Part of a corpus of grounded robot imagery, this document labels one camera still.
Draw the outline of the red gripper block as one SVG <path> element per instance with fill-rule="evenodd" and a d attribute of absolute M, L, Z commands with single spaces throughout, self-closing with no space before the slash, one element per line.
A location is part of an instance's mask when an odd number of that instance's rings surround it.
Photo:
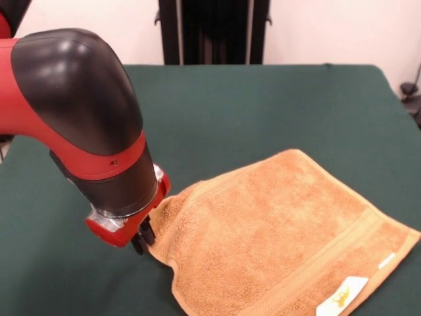
<path fill-rule="evenodd" d="M 136 253 L 143 255 L 144 247 L 152 246 L 156 238 L 149 214 L 159 206 L 171 188 L 167 174 L 159 166 L 154 166 L 154 172 L 157 192 L 147 206 L 133 215 L 115 219 L 100 214 L 92 207 L 86 218 L 86 224 L 92 233 L 114 247 L 124 247 L 131 242 Z"/>

